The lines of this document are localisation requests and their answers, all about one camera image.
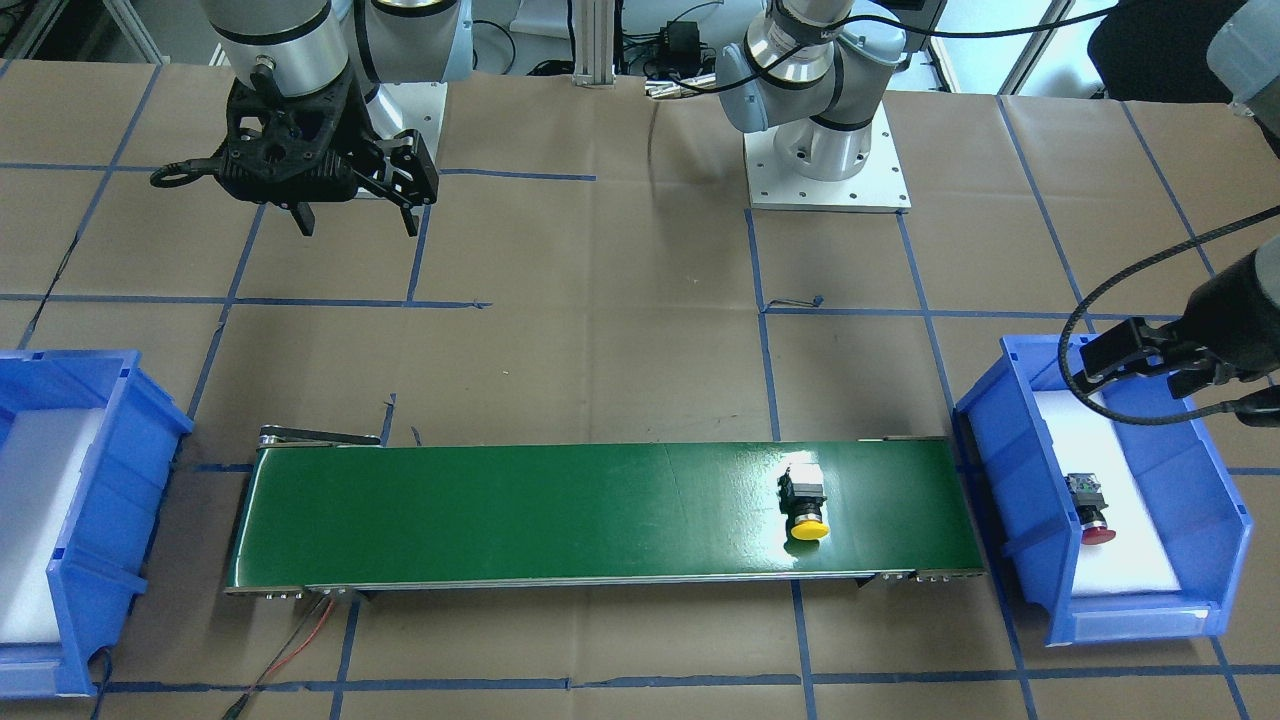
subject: conveyor belt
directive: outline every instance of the conveyor belt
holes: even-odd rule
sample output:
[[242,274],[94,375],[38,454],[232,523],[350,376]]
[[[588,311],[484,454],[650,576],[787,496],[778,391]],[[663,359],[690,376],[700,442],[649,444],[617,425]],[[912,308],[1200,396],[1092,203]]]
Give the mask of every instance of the conveyor belt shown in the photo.
[[[820,542],[788,539],[777,478],[809,451]],[[268,447],[228,592],[428,589],[983,571],[942,439]]]

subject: blue bin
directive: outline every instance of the blue bin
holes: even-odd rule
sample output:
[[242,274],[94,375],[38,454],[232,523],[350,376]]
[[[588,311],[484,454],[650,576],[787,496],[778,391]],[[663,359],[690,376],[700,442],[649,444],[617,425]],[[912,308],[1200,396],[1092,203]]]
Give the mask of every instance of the blue bin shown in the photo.
[[[0,637],[0,698],[95,694],[88,659],[119,641],[133,596],[146,589],[138,571],[178,439],[192,423],[138,369],[138,357],[137,351],[0,352],[0,503],[9,505],[0,507],[6,524],[0,534],[12,536],[0,547],[0,568],[20,575],[0,582],[15,597],[22,580],[42,587],[42,569],[49,591],[33,594],[32,603],[0,602],[10,633],[8,641]],[[76,434],[50,432],[56,427],[50,421],[64,423],[59,418],[81,419],[77,450],[42,457],[58,455],[63,436]],[[46,479],[31,470],[45,466],[65,468],[65,480],[29,482]],[[58,501],[35,507],[50,484],[64,488]],[[24,509],[20,516],[17,507]],[[27,520],[41,512],[45,520]],[[49,541],[56,536],[51,550],[33,539],[41,533]],[[22,547],[36,550],[23,559]],[[28,616],[40,621],[26,623]],[[46,624],[51,629],[41,629]]]
[[[1079,348],[1096,336],[1071,341]],[[1125,460],[1178,578],[1178,592],[1073,597],[1080,523],[1034,392],[1062,391],[1057,336],[1010,336],[1002,357],[960,401],[982,454],[1028,601],[1048,610],[1047,646],[1220,635],[1226,632],[1253,528],[1199,420],[1162,427],[1114,424]],[[1112,410],[1166,415],[1193,409],[1161,378],[1115,383]]]

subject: floor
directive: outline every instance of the floor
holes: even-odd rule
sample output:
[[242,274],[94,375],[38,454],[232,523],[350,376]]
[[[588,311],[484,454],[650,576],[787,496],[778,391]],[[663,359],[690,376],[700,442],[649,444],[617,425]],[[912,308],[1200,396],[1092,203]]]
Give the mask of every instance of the floor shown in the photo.
[[[714,100],[479,76],[452,91],[419,237],[367,201],[317,208],[303,238],[211,182],[147,186],[214,149],[229,79],[0,65],[0,347],[137,347],[196,420],[104,719],[221,716],[302,612],[219,592],[260,424],[398,446],[951,437],[998,336],[1055,333],[1115,269],[1280,196],[1275,156],[1224,108],[895,92],[910,213],[751,211]],[[1180,313],[1276,233],[1134,278],[1094,327]],[[1257,521],[1221,641],[1044,648],[988,544],[991,575],[946,584],[381,596],[342,606],[242,717],[1275,717],[1280,454],[1207,424]],[[993,542],[972,452],[956,445]]]

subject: yellow push button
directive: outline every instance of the yellow push button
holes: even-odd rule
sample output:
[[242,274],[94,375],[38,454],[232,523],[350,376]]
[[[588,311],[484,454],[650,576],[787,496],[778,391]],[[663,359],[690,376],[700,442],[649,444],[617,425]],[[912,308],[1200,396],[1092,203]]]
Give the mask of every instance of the yellow push button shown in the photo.
[[822,539],[827,537],[831,528],[819,520],[803,520],[791,528],[791,537],[796,539]]

